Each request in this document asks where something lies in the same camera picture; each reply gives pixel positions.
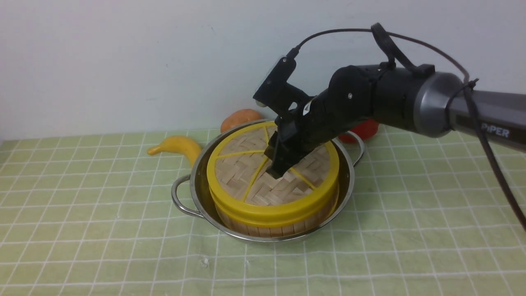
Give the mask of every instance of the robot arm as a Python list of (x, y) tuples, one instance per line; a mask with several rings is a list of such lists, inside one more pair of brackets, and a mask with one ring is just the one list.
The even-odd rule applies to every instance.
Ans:
[[(281, 58), (254, 98), (278, 117), (265, 155), (267, 172), (283, 174), (319, 145), (366, 119), (428, 137), (452, 130), (475, 135), (462, 81), (423, 65), (415, 72), (392, 63), (338, 69), (327, 89), (310, 97), (286, 80), (296, 63)], [(526, 95), (472, 91), (481, 128), (495, 143), (526, 151)], [(292, 102), (297, 107), (289, 110)]]

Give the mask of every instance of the toy banana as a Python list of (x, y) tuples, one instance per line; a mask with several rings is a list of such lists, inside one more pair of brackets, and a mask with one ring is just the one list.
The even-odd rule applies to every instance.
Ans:
[(180, 153), (188, 158), (190, 165), (193, 166), (199, 154), (201, 147), (194, 140), (186, 136), (171, 136), (163, 140), (157, 146), (148, 149), (149, 155), (154, 155), (159, 152)]

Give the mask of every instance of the white wall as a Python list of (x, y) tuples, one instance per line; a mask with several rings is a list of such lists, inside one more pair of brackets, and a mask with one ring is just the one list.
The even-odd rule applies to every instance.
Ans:
[[(255, 108), (257, 84), (304, 37), (376, 22), (451, 54), (481, 90), (526, 93), (525, 3), (0, 0), (0, 139), (218, 127)], [(454, 70), (398, 44), (414, 63)], [(290, 81), (315, 94), (337, 68), (383, 60), (370, 34), (323, 36)]]

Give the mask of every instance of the bamboo steamer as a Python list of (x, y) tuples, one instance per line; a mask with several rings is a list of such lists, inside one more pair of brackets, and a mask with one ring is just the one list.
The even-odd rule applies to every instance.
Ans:
[(274, 122), (240, 129), (210, 155), (207, 179), (223, 223), (239, 233), (280, 237), (318, 226), (336, 207), (338, 153), (328, 142), (307, 155), (279, 179), (265, 172), (264, 151)]

